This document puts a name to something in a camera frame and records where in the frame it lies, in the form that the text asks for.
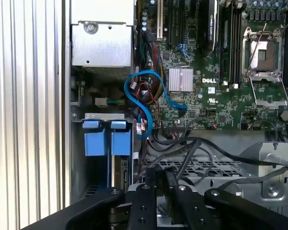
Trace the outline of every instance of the label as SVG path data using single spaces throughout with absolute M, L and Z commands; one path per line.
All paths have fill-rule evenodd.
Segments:
M 141 123 L 136 123 L 136 134 L 142 135 L 142 126 Z
M 208 94 L 215 94 L 215 93 L 216 93 L 215 87 L 208 87 Z
M 216 80 L 214 78 L 202 78 L 202 83 L 214 83 L 214 84 L 216 84 Z
M 224 49 L 227 48 L 227 42 L 228 42 L 228 21 L 226 20 L 224 23 Z
M 209 98 L 209 99 L 208 99 L 208 103 L 210 103 L 210 104 L 217 104 L 217 103 L 219 103 L 219 101 L 217 101 L 215 98 Z

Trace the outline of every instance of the motherboard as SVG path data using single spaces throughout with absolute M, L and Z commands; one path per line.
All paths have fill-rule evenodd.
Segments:
M 155 4 L 162 10 L 150 15 Z M 141 7 L 145 26 L 158 31 L 168 95 L 188 107 L 181 114 L 161 95 L 150 106 L 155 128 L 204 117 L 190 129 L 285 130 L 288 0 L 142 0 Z

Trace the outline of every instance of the green circuit board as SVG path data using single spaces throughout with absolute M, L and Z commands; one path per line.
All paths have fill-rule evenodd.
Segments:
M 179 112 L 168 106 L 167 101 L 162 95 L 159 100 L 158 120 L 157 106 L 150 107 L 151 113 L 155 121 L 156 128 L 168 127 L 185 127 L 186 124 L 196 118 L 204 117 L 202 121 L 194 122 L 191 125 L 192 129 L 207 129 L 208 123 L 216 125 L 220 130 L 243 130 L 246 126 L 254 123 L 256 120 L 268 120 L 273 122 L 278 130 L 285 130 L 285 122 L 282 122 L 278 117 L 279 113 L 288 110 L 288 106 L 281 109 L 271 109 L 267 107 L 257 106 L 254 99 L 254 92 L 250 82 L 246 82 L 241 74 L 240 86 L 234 89 L 230 86 L 224 86 L 220 83 L 220 71 L 223 71 L 223 77 L 227 77 L 227 69 L 220 68 L 220 59 L 230 59 L 230 54 L 225 49 L 223 52 L 224 41 L 219 37 L 216 38 L 216 48 L 208 57 L 202 57 L 197 50 L 197 34 L 198 34 L 198 17 L 199 7 L 196 8 L 195 17 L 188 17 L 190 9 L 189 1 L 186 0 L 185 13 L 186 23 L 184 29 L 184 42 L 187 44 L 187 51 L 190 59 L 183 57 L 181 52 L 167 45 L 166 38 L 160 42 L 163 63 L 166 72 L 170 68 L 193 68 L 193 91 L 192 92 L 168 92 L 169 98 L 188 106 L 188 111 L 185 115 L 180 116 Z M 164 8 L 164 17 L 166 18 L 167 9 Z M 252 31 L 260 31 L 264 26 L 264 21 L 249 21 L 247 18 L 242 19 L 240 32 L 243 34 L 246 28 L 251 28 Z M 283 28 L 283 21 L 267 22 L 266 31 Z M 226 28 L 226 33 L 232 33 L 231 27 Z M 226 46 L 230 46 L 233 42 L 230 36 L 226 39 Z M 281 62 L 283 61 L 283 51 L 281 54 Z M 216 79 L 215 83 L 203 83 L 202 79 Z M 268 102 L 284 101 L 288 97 L 288 89 L 284 91 L 281 83 L 260 82 L 254 84 L 254 91 L 257 99 L 262 99 Z M 271 125 L 267 122 L 258 122 L 253 125 L 254 130 L 271 130 Z

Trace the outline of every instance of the screw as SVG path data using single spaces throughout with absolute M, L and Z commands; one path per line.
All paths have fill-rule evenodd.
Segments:
M 92 32 L 94 32 L 94 30 L 95 30 L 95 26 L 93 24 L 87 25 L 87 31 L 88 32 L 92 33 Z
M 184 191 L 184 190 L 186 190 L 186 186 L 184 186 L 184 185 L 179 185 L 179 186 L 178 186 L 178 189 Z
M 215 191 L 215 190 L 211 191 L 211 194 L 212 194 L 213 196 L 218 196 L 218 195 L 220 195 L 220 193 L 219 193 L 218 191 Z
M 269 186 L 268 187 L 269 193 L 271 194 L 271 196 L 277 196 L 278 194 L 278 189 L 273 187 L 273 186 Z
M 148 185 L 144 184 L 144 186 L 143 186 L 142 188 L 143 188 L 143 189 L 149 189 L 149 188 L 150 188 L 150 186 L 148 186 Z
M 120 193 L 120 192 L 119 192 L 119 190 L 114 189 L 111 193 L 112 193 L 112 194 L 118 194 L 118 193 Z

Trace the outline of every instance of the sticker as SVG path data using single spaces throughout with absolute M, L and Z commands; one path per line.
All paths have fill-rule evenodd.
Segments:
M 145 131 L 145 123 L 143 122 L 143 119 L 142 119 L 142 122 L 141 122 L 141 130 Z
M 136 123 L 136 134 L 142 135 L 141 123 Z
M 216 93 L 215 87 L 208 87 L 208 94 L 215 94 L 215 93 Z

